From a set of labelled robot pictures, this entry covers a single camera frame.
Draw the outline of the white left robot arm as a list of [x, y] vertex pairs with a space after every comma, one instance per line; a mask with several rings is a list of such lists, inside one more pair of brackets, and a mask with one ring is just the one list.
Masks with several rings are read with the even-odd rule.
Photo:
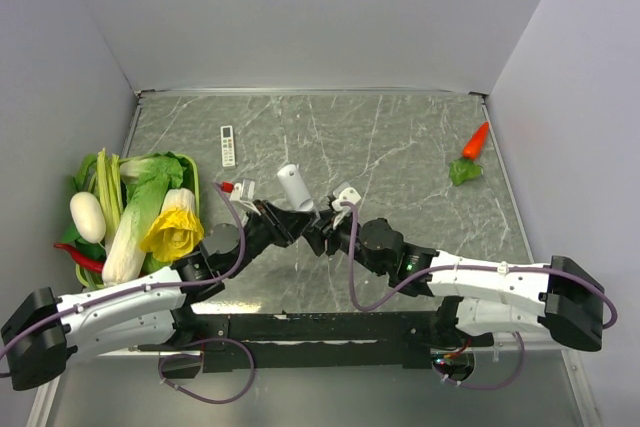
[[182, 312], [224, 288], [267, 247], [288, 247], [310, 232], [317, 210], [291, 211], [256, 201], [246, 220], [232, 227], [238, 244], [210, 253], [197, 246], [153, 274], [81, 294], [31, 292], [1, 329], [1, 357], [16, 391], [40, 387], [70, 361], [147, 344], [176, 349], [192, 345], [198, 325]]

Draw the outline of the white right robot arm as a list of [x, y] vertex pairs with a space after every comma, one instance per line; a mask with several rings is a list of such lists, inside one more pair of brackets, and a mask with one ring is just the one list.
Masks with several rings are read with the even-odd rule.
[[436, 330], [448, 345], [487, 333], [546, 332], [570, 349], [602, 347], [604, 288], [569, 257], [528, 265], [464, 258], [408, 243], [384, 218], [359, 224], [348, 209], [315, 221], [303, 236], [316, 255], [342, 251], [349, 264], [387, 277], [390, 290], [374, 309], [396, 294], [442, 298], [450, 312]]

